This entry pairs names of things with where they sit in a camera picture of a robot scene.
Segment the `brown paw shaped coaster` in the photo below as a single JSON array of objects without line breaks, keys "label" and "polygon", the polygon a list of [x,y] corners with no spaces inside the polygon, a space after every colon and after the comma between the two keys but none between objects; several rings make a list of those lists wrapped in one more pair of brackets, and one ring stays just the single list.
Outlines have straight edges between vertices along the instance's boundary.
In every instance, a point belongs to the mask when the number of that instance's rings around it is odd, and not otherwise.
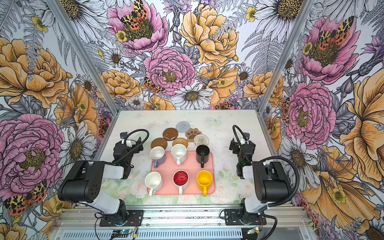
[{"label": "brown paw shaped coaster", "polygon": [[194,138],[198,135],[201,135],[201,134],[202,134],[202,132],[199,131],[199,129],[197,129],[197,128],[192,129],[191,128],[191,129],[187,130],[187,132],[185,133],[185,136],[186,136],[188,142],[194,142]]}]

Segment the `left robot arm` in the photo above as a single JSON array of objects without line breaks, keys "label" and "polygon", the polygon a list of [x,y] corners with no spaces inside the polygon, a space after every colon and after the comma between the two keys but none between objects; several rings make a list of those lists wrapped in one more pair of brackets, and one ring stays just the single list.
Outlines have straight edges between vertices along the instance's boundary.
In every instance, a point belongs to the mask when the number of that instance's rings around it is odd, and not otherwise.
[{"label": "left robot arm", "polygon": [[108,223],[122,226],[130,220],[125,202],[116,199],[101,189],[102,181],[126,180],[134,166],[134,154],[144,149],[141,138],[121,140],[114,147],[112,162],[79,161],[74,163],[58,189],[61,201],[81,203],[101,212]]}]

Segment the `beige woven small coaster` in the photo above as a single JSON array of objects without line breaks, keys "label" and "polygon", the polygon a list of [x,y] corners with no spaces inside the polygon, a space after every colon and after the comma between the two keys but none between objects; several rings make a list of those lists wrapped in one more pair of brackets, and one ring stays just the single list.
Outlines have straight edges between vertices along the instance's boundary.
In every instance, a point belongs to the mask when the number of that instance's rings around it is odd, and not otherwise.
[{"label": "beige woven small coaster", "polygon": [[196,135],[194,137],[194,143],[196,146],[200,146],[200,145],[208,146],[209,142],[210,142],[209,138],[204,134]]}]

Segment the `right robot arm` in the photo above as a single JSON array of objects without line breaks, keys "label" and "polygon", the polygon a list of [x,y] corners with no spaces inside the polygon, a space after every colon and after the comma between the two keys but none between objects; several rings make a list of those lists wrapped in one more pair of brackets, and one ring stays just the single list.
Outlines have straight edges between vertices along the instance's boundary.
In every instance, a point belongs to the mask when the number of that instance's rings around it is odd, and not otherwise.
[{"label": "right robot arm", "polygon": [[264,225],[262,216],[271,204],[282,202],[293,193],[282,160],[268,157],[266,160],[252,161],[256,145],[251,141],[239,144],[231,140],[229,150],[238,157],[236,173],[240,179],[253,180],[251,195],[243,198],[237,210],[226,209],[227,226]]}]

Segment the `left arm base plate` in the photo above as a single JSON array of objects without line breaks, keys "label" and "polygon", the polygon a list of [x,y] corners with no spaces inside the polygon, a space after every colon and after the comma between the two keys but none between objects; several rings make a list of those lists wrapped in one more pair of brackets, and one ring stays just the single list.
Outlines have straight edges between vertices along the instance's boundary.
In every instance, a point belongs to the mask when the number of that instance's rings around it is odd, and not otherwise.
[{"label": "left arm base plate", "polygon": [[122,216],[118,213],[102,217],[100,227],[140,227],[143,220],[143,210],[127,210]]}]

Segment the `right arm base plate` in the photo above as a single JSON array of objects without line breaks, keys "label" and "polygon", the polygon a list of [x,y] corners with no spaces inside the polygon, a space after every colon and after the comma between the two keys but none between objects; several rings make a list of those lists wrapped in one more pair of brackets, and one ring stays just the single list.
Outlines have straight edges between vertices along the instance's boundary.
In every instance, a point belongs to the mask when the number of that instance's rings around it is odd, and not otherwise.
[{"label": "right arm base plate", "polygon": [[241,212],[239,209],[224,209],[224,214],[220,216],[225,220],[227,226],[240,226],[240,225],[265,225],[266,218],[259,214],[250,214],[248,212]]}]

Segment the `tan rattan round coaster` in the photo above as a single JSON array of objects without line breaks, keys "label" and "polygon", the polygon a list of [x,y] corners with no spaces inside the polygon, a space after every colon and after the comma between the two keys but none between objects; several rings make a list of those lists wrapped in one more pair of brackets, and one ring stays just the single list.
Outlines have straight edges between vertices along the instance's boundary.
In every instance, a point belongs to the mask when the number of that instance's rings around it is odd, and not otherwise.
[{"label": "tan rattan round coaster", "polygon": [[178,144],[181,144],[181,145],[184,145],[186,148],[188,147],[189,145],[189,142],[187,139],[185,138],[176,138],[173,143],[172,143],[172,147],[174,147],[175,145],[178,145]]}]

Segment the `scratched dark wooden coaster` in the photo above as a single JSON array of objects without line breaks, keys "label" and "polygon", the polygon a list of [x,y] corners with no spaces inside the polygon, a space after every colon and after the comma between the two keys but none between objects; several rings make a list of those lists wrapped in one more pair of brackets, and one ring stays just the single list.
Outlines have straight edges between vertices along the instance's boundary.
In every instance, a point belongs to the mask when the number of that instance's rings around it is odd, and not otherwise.
[{"label": "scratched dark wooden coaster", "polygon": [[179,136],[179,132],[175,128],[167,128],[163,131],[163,138],[166,141],[174,141]]}]

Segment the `large plain wooden coaster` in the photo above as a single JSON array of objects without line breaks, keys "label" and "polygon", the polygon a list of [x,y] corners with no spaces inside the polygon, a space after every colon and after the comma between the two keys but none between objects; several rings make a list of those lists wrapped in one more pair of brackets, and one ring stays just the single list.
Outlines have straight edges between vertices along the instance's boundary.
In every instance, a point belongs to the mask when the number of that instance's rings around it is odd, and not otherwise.
[{"label": "large plain wooden coaster", "polygon": [[167,146],[168,146],[168,141],[164,138],[156,138],[151,143],[152,149],[155,147],[162,147],[165,150]]}]

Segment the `grey woven round coaster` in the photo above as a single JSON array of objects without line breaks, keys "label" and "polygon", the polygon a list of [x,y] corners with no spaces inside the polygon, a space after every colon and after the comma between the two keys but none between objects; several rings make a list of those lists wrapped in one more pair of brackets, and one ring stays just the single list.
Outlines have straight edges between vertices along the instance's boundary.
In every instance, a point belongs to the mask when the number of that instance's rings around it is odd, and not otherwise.
[{"label": "grey woven round coaster", "polygon": [[190,128],[190,124],[186,121],[181,121],[176,124],[176,130],[179,133],[186,133]]}]

